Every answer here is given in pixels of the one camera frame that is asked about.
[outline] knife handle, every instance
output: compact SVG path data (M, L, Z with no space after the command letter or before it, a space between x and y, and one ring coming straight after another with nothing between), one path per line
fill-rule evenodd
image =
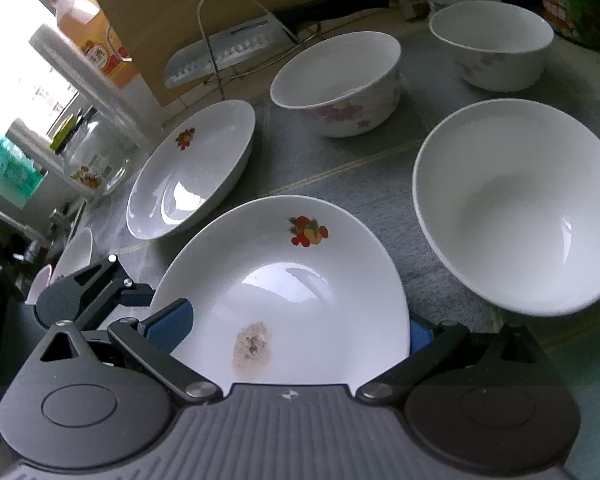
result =
M303 23L334 20L360 10L387 7L389 7L389 0L314 0L278 10L273 14L294 34L297 34Z

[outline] glass jar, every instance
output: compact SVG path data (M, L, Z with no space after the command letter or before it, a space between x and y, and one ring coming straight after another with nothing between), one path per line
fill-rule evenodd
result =
M57 152L64 172L96 192L111 193L128 173L135 144L93 107L67 137Z

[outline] cooking oil bottle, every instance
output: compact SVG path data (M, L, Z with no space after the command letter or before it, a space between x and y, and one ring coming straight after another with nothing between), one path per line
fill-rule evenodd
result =
M51 3L56 8L58 28L118 88L124 88L138 74L133 63L121 61L109 46L106 34L120 57L128 57L96 0L51 0Z

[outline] gray tablecloth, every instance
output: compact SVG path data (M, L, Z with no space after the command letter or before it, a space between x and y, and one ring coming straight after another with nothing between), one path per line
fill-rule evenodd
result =
M403 92L396 112L379 128L349 139L302 131L268 99L255 105L253 152L238 185L205 221L182 234L139 242L125 224L133 179L100 205L83 225L102 254L119 254L133 279L156 287L174 257L204 225L232 207L270 194L296 193L333 202L362 220L387 248L400 273L409 308L433 322L455 319L475 331L494 332L521 319L571 385L582 410L580 436L568 461L579 478L600 479L600 302L574 316L522 318L488 304L449 273L427 245L411 200L411 172L433 126L459 108L503 97L459 80L441 45L429 34L402 42ZM600 99L555 52L541 81L510 94L550 104L600 137Z

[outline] white bowl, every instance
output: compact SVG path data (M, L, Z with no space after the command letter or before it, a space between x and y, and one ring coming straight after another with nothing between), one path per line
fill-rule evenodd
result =
M45 265L38 271L36 277L33 278L33 281L31 282L31 287L29 287L29 293L27 294L25 303L30 305L36 304L42 291L49 286L49 283L51 283L52 272L53 267L51 267L50 264Z
M600 298L600 140L560 110L458 110L418 153L413 201L446 268L491 303L560 316Z
M282 67L271 100L294 110L302 126L327 137L350 137L382 123L398 105L400 43L362 31L321 41Z
M240 179L256 116L245 101L222 101L192 115L158 146L126 205L129 232L153 240L192 227Z
M354 392L409 354L394 263L362 222L317 198L261 198L211 222L173 261L150 310L177 298L196 320L172 355L225 394L235 382Z
M460 77L496 92L538 81L554 30L530 10L500 2L461 2L436 12L432 33L445 43Z
M64 248L58 264L51 275L50 283L83 269L97 259L93 233L88 227L80 229Z

